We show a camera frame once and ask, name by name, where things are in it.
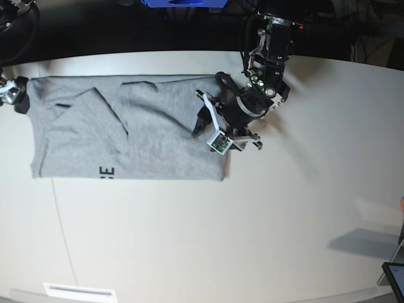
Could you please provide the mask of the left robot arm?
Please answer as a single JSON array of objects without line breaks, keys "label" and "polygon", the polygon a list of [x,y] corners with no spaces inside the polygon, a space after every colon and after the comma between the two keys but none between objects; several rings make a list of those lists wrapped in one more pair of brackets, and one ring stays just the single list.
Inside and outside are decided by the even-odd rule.
[{"label": "left robot arm", "polygon": [[293,53],[292,34],[302,30],[309,19],[309,1],[258,1],[257,8],[242,29],[242,72],[247,78],[240,87],[224,72],[215,75],[223,95],[196,90],[204,106],[192,133],[197,138],[213,126],[207,144],[210,150],[225,155],[230,150],[243,151],[248,143],[257,149],[263,144],[250,123],[264,118],[287,99],[290,87],[283,79],[285,66]]}]

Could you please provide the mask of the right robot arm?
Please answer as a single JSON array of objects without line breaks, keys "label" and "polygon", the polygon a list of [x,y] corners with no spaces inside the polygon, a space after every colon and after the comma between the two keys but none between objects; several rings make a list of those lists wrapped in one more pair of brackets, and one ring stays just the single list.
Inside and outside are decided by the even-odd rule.
[{"label": "right robot arm", "polygon": [[24,44],[11,56],[1,58],[1,106],[12,105],[19,114],[27,114],[30,109],[30,98],[27,92],[29,79],[24,76],[7,79],[3,76],[3,67],[13,62],[31,47],[38,35],[40,25],[40,11],[36,1],[1,1],[1,33],[11,27],[25,15],[33,12],[33,25]]}]

